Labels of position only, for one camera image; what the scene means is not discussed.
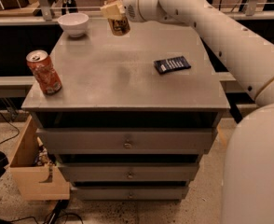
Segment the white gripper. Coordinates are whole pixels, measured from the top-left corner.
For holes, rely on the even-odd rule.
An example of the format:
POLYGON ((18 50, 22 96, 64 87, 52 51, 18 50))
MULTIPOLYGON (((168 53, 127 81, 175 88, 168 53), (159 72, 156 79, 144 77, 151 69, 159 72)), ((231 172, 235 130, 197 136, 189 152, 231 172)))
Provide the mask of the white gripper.
POLYGON ((140 14, 139 0, 123 0, 106 4, 101 7, 101 12, 106 19, 122 20, 125 17, 132 22, 143 22, 144 19, 140 14))

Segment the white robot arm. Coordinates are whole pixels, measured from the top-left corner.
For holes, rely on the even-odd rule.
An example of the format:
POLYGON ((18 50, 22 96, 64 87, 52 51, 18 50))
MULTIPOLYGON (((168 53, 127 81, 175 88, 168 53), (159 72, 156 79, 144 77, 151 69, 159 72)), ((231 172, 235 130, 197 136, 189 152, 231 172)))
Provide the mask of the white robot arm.
POLYGON ((221 224, 274 224, 274 44, 206 0, 104 0, 101 12, 192 27, 255 101, 226 148, 221 224))

